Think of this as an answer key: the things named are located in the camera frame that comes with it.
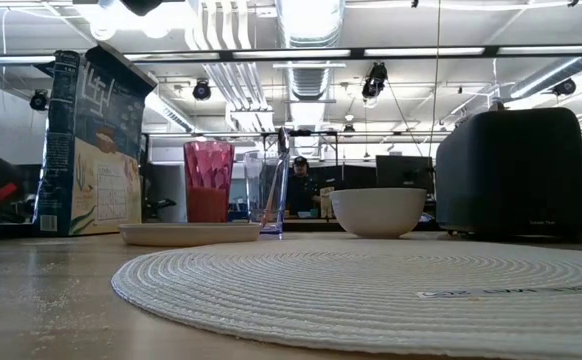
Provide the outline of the clear bluish tumbler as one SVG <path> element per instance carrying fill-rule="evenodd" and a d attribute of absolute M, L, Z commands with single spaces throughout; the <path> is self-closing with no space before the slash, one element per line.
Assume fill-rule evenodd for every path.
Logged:
<path fill-rule="evenodd" d="M 289 178 L 288 153 L 250 151 L 244 154 L 247 212 L 260 233 L 282 237 Z"/>

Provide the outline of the dark spoon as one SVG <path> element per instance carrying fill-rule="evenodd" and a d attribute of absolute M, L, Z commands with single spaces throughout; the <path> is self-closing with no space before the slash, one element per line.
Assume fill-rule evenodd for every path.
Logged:
<path fill-rule="evenodd" d="M 275 167 L 275 171 L 274 171 L 274 176 L 271 182 L 271 187 L 270 187 L 270 191 L 269 191 L 269 195 L 267 198 L 267 205 L 265 208 L 265 211 L 263 213 L 263 217 L 261 219 L 261 225 L 262 227 L 265 227 L 268 223 L 268 217 L 269 214 L 272 210 L 273 207 L 273 198 L 274 198 L 274 192 L 275 192 L 275 183 L 277 181 L 277 177 L 279 175 L 279 167 L 282 164 L 282 158 L 284 156 L 286 156 L 289 153 L 289 149 L 288 149 L 288 138 L 289 138 L 289 134 L 288 134 L 288 130 L 284 127 L 280 127 L 278 129 L 277 132 L 277 140 L 278 140 L 278 160 L 276 163 L 276 167 Z"/>

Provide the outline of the red faceted tumbler with juice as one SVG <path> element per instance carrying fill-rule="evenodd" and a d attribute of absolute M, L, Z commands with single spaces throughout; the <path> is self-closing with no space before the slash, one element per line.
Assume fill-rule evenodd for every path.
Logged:
<path fill-rule="evenodd" d="M 187 221 L 225 223 L 235 148 L 226 142 L 185 143 L 184 172 Z"/>

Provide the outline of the white ceramic bowl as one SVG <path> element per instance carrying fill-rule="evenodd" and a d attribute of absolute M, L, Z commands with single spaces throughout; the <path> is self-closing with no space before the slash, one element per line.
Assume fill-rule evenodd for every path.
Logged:
<path fill-rule="evenodd" d="M 330 200 L 335 218 L 346 232 L 395 239 L 417 226 L 426 195 L 418 188 L 365 188 L 334 191 Z"/>

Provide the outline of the beige shallow plate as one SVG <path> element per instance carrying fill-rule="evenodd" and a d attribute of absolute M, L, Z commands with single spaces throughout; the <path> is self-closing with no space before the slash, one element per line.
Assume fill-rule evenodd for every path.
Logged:
<path fill-rule="evenodd" d="M 128 245 L 196 247 L 256 241 L 260 226 L 250 223 L 143 223 L 122 224 L 119 231 Z"/>

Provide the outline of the white round woven placemat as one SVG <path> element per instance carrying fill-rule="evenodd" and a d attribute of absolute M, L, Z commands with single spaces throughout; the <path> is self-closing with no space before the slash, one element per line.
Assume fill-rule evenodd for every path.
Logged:
<path fill-rule="evenodd" d="M 153 252 L 114 291 L 160 317 L 344 351 L 582 360 L 582 251 L 425 240 L 280 240 Z"/>

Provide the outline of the blue cereal box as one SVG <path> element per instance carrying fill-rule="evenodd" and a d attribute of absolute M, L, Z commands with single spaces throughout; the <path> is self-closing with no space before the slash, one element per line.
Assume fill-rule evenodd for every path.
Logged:
<path fill-rule="evenodd" d="M 36 231 L 84 236 L 140 222 L 142 121 L 155 81 L 105 43 L 54 57 Z"/>

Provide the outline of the black computer monitor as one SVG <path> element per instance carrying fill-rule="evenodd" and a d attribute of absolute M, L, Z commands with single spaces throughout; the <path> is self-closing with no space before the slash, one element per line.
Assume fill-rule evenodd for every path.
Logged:
<path fill-rule="evenodd" d="M 433 162 L 430 157 L 377 155 L 376 179 L 381 188 L 419 188 L 433 193 Z"/>

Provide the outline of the black two-slot toaster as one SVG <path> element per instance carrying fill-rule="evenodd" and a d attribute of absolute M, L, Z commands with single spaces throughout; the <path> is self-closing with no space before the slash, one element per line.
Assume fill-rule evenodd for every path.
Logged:
<path fill-rule="evenodd" d="M 582 136 L 567 108 L 472 116 L 439 145 L 435 175 L 447 231 L 582 236 Z"/>

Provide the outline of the silver ventilation duct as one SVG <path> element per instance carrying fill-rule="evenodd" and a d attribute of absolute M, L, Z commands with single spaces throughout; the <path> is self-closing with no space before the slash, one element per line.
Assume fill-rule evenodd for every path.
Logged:
<path fill-rule="evenodd" d="M 331 48 L 339 43 L 346 0 L 275 0 L 279 38 L 284 48 Z M 328 92 L 330 69 L 287 71 L 291 94 L 320 100 Z"/>

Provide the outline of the black aluminium table frame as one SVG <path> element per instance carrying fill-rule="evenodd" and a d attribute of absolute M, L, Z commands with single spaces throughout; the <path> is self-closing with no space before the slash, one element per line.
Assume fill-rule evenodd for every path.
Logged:
<path fill-rule="evenodd" d="M 291 219 L 284 223 L 283 232 L 343 232 L 335 221 Z M 33 224 L 0 223 L 0 240 L 39 237 Z"/>

